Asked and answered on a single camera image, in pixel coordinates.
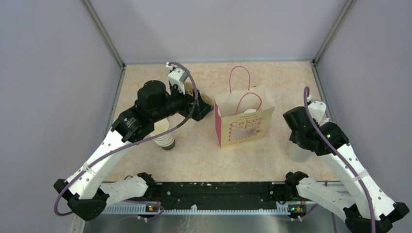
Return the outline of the pink paper gift bag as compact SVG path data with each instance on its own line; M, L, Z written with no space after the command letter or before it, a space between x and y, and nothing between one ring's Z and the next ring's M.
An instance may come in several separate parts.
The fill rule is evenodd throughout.
M250 72L244 66L233 67L229 81L237 68L248 74L247 89L234 90L229 83L229 91L214 98L215 131L221 148L264 138L275 110L272 94L264 85L252 86ZM244 114L248 109L257 111Z

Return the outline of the white plastic cup lid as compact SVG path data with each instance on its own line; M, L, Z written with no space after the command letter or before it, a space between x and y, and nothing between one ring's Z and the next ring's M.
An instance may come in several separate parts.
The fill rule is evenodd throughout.
M244 111L244 114L251 114L251 113L255 113L257 110L256 109L248 109L246 111Z

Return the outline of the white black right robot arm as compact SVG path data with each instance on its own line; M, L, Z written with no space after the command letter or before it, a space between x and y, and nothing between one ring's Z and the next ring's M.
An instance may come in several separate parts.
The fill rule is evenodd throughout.
M393 223L410 212L408 206L394 201L377 185L336 123L321 122L325 112L325 103L308 101L305 106L285 112L283 117L291 130L289 140L300 150L320 157L337 174L348 194L297 171L286 174L286 196L316 202L339 217L352 233L387 233Z

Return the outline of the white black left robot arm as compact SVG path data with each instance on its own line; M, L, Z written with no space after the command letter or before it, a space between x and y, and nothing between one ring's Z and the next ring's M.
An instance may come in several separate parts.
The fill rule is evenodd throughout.
M131 147L150 140L156 122L175 114L200 121L212 110L212 99L194 86L188 92L179 92L171 85L167 91L163 82L148 81L138 90L135 104L119 115L92 156L72 176L57 180L54 189L67 201L70 212L85 221L127 199L153 199L155 181L145 172L115 183L105 183L104 179Z

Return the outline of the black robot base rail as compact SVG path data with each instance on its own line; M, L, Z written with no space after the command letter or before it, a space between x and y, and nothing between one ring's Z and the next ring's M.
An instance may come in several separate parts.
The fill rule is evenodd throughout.
M304 204L284 182L162 182L133 201L162 205L166 210L274 210L281 204Z

